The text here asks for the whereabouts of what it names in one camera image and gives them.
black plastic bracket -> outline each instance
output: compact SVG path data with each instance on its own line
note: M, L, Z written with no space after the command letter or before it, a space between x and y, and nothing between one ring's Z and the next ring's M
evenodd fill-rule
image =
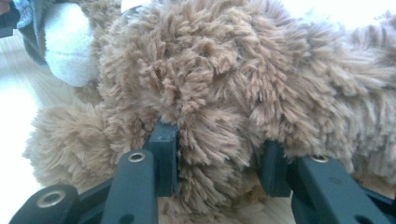
M286 181L288 162L275 141L265 141L265 153L261 157L260 181L265 192L271 197L289 197L291 189Z
M12 36L20 19L20 12L15 8L14 3L11 2L10 6L10 11L0 16L0 38Z
M334 159L300 158L289 168L288 182L294 191L292 210L297 223L390 223Z
M158 223L157 197L178 193L177 128L158 122L143 148L120 158L114 178L80 195L66 185L40 190L10 224Z
M287 164L277 142L265 142L259 177L273 197L289 197L297 224L396 223L396 202L363 189L334 159L303 157Z

plush ear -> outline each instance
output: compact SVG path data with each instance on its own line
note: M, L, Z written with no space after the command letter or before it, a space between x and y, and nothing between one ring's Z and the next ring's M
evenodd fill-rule
M53 106L40 111L24 156L44 185L91 188L114 172L118 154L110 150L104 123L90 105Z

white plush toy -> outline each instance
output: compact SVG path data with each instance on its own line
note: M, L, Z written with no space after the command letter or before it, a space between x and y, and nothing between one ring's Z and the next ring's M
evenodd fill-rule
M45 60L50 71L74 87L96 79L91 56L92 29L79 5L54 4L44 19Z

gray fabric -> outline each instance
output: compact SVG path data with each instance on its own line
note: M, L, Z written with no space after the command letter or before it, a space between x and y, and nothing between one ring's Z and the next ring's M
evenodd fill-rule
M43 18L47 9L57 0L14 0L21 17L17 28L23 34L23 42L28 54L39 64L47 64L44 59L45 36Z

teddy bear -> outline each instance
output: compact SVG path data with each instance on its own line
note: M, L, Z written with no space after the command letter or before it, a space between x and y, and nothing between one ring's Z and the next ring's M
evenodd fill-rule
M274 0L77 3L100 97L38 113L24 155L44 185L109 179L158 120L179 132L180 193L159 200L161 223L249 223L233 209L264 196L265 140L396 185L396 17L349 31Z

